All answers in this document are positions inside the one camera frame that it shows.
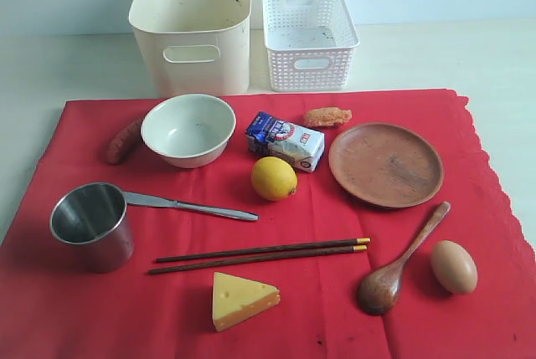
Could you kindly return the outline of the cream plastic bin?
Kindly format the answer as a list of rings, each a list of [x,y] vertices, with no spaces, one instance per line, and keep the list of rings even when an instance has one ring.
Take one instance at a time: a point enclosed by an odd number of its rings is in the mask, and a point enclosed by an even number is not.
[[[133,0],[129,23],[159,94],[245,93],[250,11],[251,0]]]

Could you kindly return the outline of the stainless steel cup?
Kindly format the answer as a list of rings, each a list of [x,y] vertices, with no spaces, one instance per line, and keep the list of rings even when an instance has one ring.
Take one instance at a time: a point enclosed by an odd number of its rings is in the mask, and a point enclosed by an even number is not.
[[[134,252],[126,197],[108,182],[87,183],[66,193],[50,214],[49,229],[91,272],[117,270]]]

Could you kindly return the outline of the lower brown wooden chopstick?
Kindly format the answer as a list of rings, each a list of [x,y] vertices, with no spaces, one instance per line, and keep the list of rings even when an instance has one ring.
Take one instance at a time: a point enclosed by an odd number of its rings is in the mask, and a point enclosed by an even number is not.
[[[322,248],[322,249],[304,249],[297,251],[286,251],[280,253],[270,253],[270,254],[258,254],[249,257],[240,257],[234,259],[218,259],[209,262],[196,263],[196,264],[183,264],[172,267],[165,267],[160,269],[150,269],[147,271],[149,275],[157,274],[166,274],[173,272],[183,272],[195,269],[207,269],[222,267],[226,265],[237,265],[237,264],[251,264],[259,263],[266,261],[275,261],[282,259],[298,259],[305,257],[315,257],[315,256],[325,256],[333,254],[350,254],[356,252],[362,252],[368,249],[368,246],[365,244],[354,245],[354,246],[342,246],[342,247],[331,247],[331,248]]]

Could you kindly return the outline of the upper brown wooden chopstick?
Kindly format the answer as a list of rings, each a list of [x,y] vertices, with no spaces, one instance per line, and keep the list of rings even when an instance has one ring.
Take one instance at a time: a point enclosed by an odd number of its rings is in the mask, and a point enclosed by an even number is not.
[[[225,251],[210,252],[210,253],[169,256],[169,257],[157,258],[155,259],[155,262],[156,263],[170,263],[170,262],[178,262],[178,261],[188,261],[188,260],[193,260],[193,259],[224,258],[224,257],[232,257],[236,255],[243,255],[243,254],[263,254],[263,253],[296,251],[296,250],[303,250],[303,249],[336,248],[336,247],[345,247],[345,246],[354,246],[354,245],[363,245],[363,244],[366,245],[370,241],[371,241],[371,238],[349,238],[349,239],[340,239],[340,240],[329,240],[329,241],[323,241],[323,242],[274,245],[274,246],[264,246],[264,247],[247,248],[247,249],[225,250]]]

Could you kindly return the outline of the brown wooden chopstick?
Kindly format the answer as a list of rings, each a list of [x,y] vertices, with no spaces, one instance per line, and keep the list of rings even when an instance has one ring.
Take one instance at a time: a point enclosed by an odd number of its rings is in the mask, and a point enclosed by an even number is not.
[[[331,248],[322,248],[322,249],[304,249],[297,251],[286,251],[280,253],[270,253],[270,254],[258,254],[249,257],[240,257],[234,259],[218,259],[209,262],[196,263],[196,264],[183,264],[172,267],[165,267],[160,269],[150,269],[147,271],[149,275],[157,274],[166,274],[173,272],[183,272],[195,269],[207,269],[222,267],[226,265],[237,265],[237,264],[251,264],[259,263],[266,261],[275,261],[282,259],[298,259],[305,257],[315,257],[315,256],[325,256],[333,254],[350,254],[356,252],[362,252],[368,249],[368,246],[365,244],[354,245],[354,246],[342,246],[342,247],[331,247]]]
[[[345,246],[354,246],[354,245],[363,245],[363,244],[366,245],[370,241],[371,241],[371,238],[349,238],[349,239],[340,239],[340,240],[329,240],[329,241],[323,241],[323,242],[274,245],[274,246],[264,246],[264,247],[247,248],[247,249],[225,250],[225,251],[210,252],[210,253],[169,256],[169,257],[157,258],[155,259],[155,262],[156,263],[170,263],[170,262],[178,262],[178,261],[188,261],[188,260],[193,260],[193,259],[224,258],[224,257],[232,257],[236,255],[243,255],[243,254],[263,254],[263,253],[296,251],[296,250],[303,250],[303,249],[336,248],[336,247],[345,247]]]

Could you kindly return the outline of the blue white milk carton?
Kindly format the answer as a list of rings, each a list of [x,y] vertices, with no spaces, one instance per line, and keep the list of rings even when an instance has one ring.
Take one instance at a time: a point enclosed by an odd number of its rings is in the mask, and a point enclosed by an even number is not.
[[[304,172],[314,172],[325,149],[320,131],[278,119],[260,111],[246,129],[248,148],[262,156],[275,156]]]

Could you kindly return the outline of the yellow cheese wedge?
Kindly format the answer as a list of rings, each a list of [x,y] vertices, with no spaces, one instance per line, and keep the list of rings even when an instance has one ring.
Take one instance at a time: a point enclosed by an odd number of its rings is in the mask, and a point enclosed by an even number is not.
[[[224,331],[278,305],[278,288],[260,281],[215,272],[212,293],[212,321]]]

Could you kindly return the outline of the steel table knife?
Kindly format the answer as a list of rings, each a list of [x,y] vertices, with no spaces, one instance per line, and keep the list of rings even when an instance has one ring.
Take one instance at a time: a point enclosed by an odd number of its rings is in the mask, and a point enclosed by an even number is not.
[[[196,203],[186,203],[178,200],[172,200],[164,197],[157,197],[138,192],[124,192],[123,195],[125,196],[127,203],[136,206],[151,208],[176,208],[249,222],[254,222],[260,219],[260,216],[258,214],[236,209],[218,208]]]

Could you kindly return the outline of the fried chicken piece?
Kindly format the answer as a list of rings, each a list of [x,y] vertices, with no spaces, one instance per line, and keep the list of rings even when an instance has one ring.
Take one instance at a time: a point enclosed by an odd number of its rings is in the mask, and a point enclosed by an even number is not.
[[[334,127],[343,125],[351,119],[351,110],[343,110],[338,107],[323,107],[309,110],[304,115],[304,126]]]

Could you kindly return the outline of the brown wooden plate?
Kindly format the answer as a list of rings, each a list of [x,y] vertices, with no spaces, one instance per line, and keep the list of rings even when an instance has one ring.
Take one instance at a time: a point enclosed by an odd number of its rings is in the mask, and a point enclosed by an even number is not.
[[[328,164],[337,183],[357,199],[381,208],[410,208],[441,189],[439,153],[422,136],[402,126],[369,122],[339,133]]]

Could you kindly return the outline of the white perforated plastic basket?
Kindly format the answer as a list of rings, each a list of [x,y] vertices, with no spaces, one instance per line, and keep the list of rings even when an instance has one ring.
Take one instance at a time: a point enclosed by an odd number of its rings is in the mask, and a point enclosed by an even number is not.
[[[342,89],[359,39],[345,0],[262,0],[271,88]]]

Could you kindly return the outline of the yellow lemon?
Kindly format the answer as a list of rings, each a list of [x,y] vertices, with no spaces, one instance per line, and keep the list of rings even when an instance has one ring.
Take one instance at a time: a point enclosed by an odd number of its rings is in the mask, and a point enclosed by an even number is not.
[[[275,156],[259,159],[252,167],[250,180],[257,194],[272,202],[290,197],[298,186],[293,167]]]

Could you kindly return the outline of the red tablecloth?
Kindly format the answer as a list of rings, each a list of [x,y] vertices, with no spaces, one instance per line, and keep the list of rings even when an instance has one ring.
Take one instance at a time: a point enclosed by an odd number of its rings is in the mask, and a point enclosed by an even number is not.
[[[535,259],[490,168],[467,99],[452,90],[231,96],[237,126],[213,163],[182,171],[139,146],[119,166],[108,142],[147,113],[153,100],[68,103],[1,247],[1,355],[4,358],[532,358]],[[445,168],[429,202],[381,211],[348,195],[326,160],[301,173],[279,203],[250,185],[255,155],[245,129],[259,111],[298,121],[311,108],[338,106],[353,121],[385,121],[423,136]],[[179,210],[132,207],[135,250],[117,271],[93,274],[49,231],[54,205],[79,185],[126,190],[258,213],[245,223]],[[413,253],[399,298],[384,315],[357,303],[361,280],[396,260],[442,202],[451,204]],[[276,286],[278,305],[218,332],[213,270],[149,275],[158,257],[273,244],[371,238],[354,254],[236,265],[228,273]],[[455,295],[430,264],[441,240],[460,244],[477,266],[475,290]]]

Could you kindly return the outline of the red sausage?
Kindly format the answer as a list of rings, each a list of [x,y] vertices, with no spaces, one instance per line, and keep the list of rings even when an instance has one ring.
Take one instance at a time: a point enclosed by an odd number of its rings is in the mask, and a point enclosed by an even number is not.
[[[130,151],[141,142],[142,122],[142,118],[134,120],[112,138],[106,150],[106,161],[109,164],[121,163]]]

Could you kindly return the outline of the brown wooden spoon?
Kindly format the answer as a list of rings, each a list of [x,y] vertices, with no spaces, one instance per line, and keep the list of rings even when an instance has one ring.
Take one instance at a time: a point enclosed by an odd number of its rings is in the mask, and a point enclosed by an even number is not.
[[[396,260],[372,271],[361,280],[356,298],[358,307],[365,314],[384,315],[395,306],[401,291],[405,266],[450,211],[449,202],[439,204],[410,246]]]

